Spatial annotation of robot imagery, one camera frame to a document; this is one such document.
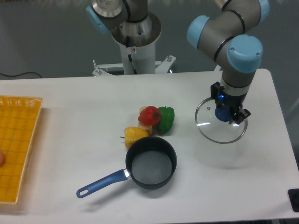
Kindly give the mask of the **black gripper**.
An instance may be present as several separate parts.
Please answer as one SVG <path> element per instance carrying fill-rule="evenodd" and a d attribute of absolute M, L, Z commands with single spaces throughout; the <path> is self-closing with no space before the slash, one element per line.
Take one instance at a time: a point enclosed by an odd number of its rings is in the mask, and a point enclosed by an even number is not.
<path fill-rule="evenodd" d="M 211 99 L 214 100 L 216 104 L 223 103 L 230 111 L 231 119 L 229 120 L 229 124 L 242 123 L 247 117 L 251 115 L 250 111 L 242 108 L 242 104 L 245 99 L 245 95 L 240 96 L 232 96 L 226 93 L 219 93 L 219 89 L 221 88 L 219 82 L 215 82 L 210 86 Z"/>

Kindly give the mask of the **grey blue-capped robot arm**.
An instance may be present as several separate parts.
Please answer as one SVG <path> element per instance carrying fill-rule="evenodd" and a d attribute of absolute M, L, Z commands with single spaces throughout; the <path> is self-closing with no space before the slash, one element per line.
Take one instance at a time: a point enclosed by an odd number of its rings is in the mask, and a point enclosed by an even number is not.
<path fill-rule="evenodd" d="M 187 40 L 222 68 L 221 80 L 210 87 L 216 118 L 240 124 L 250 116 L 242 104 L 263 56 L 262 43 L 246 32 L 267 18 L 270 4 L 267 0 L 228 0 L 221 11 L 214 19 L 205 15 L 194 19 Z"/>

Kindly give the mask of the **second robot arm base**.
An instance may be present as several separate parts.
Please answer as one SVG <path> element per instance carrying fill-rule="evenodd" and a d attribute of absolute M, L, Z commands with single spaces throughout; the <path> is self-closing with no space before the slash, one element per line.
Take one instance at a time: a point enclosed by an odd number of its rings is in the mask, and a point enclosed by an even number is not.
<path fill-rule="evenodd" d="M 98 32 L 110 32 L 126 47 L 147 46 L 161 34 L 161 22 L 146 0 L 92 0 L 86 13 Z"/>

